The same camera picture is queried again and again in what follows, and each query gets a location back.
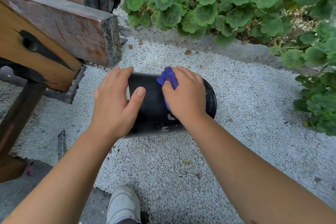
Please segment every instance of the black pot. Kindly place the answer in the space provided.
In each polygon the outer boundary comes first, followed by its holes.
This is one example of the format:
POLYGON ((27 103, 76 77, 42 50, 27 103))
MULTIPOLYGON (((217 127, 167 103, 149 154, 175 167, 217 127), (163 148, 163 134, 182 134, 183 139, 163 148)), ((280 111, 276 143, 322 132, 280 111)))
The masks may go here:
MULTIPOLYGON (((128 79, 130 96, 140 86, 146 89, 146 95, 135 124, 126 137, 158 135, 186 130, 181 122, 166 108, 162 86, 156 81, 158 77, 160 77, 159 74, 134 72, 128 79)), ((210 84, 204 79, 203 81, 206 90, 206 112, 209 116, 215 118, 217 110, 216 95, 210 84)))

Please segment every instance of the foot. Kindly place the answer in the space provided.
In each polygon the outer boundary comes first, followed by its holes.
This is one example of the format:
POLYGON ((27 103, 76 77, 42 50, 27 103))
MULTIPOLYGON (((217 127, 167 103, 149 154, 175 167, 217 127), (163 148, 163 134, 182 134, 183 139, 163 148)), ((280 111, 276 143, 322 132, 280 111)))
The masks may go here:
POLYGON ((140 211, 140 200, 136 193, 128 186, 121 186, 112 194, 107 209, 106 223, 117 224, 125 219, 141 223, 140 211))

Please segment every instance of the gravel ground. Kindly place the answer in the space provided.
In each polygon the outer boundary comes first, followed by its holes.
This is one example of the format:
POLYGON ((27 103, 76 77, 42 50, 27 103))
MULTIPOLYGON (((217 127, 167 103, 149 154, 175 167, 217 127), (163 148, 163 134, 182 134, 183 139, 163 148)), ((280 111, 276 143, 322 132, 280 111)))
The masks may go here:
MULTIPOLYGON (((129 38, 120 66, 160 73, 166 66, 181 65, 201 74, 216 92, 216 120, 224 128, 336 208, 336 140, 302 126, 303 114, 292 107, 301 90, 296 75, 212 53, 187 56, 185 51, 129 38)), ((70 147, 87 128, 93 92, 105 74, 88 67, 73 105, 44 97, 13 154, 56 164, 57 135, 65 130, 70 147)), ((6 83, 0 83, 0 89, 6 89, 2 99, 14 99, 13 92, 18 92, 6 83)), ((9 105, 1 101, 0 110, 9 105)), ((241 223, 188 133, 119 140, 95 186, 112 193, 123 184, 135 188, 150 223, 241 223)))

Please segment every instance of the blue rag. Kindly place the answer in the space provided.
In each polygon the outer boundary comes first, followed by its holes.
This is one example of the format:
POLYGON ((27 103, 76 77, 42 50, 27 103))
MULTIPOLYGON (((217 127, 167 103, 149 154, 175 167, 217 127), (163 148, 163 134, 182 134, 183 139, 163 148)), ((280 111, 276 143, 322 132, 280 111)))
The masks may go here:
MULTIPOLYGON (((164 85, 165 81, 170 81, 171 86, 173 86, 173 89, 176 89, 177 86, 179 85, 179 83, 178 83, 178 81, 175 77, 175 73, 173 72, 171 67, 166 67, 165 70, 163 71, 163 73, 161 74, 161 76, 159 78, 157 78, 156 81, 159 84, 161 84, 162 86, 164 85)), ((170 111, 170 108, 169 108, 166 100, 165 100, 165 103, 166 103, 166 107, 167 107, 168 111, 170 111)))

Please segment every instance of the left hand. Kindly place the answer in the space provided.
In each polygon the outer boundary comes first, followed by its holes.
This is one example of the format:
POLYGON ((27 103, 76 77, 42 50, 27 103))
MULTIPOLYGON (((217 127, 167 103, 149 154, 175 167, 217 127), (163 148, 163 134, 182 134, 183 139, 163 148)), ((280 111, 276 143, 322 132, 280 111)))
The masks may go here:
POLYGON ((126 99, 128 78, 133 67, 116 67, 94 92, 94 109, 90 127, 97 135, 116 141, 128 134, 145 98, 146 89, 138 87, 130 101, 126 99))

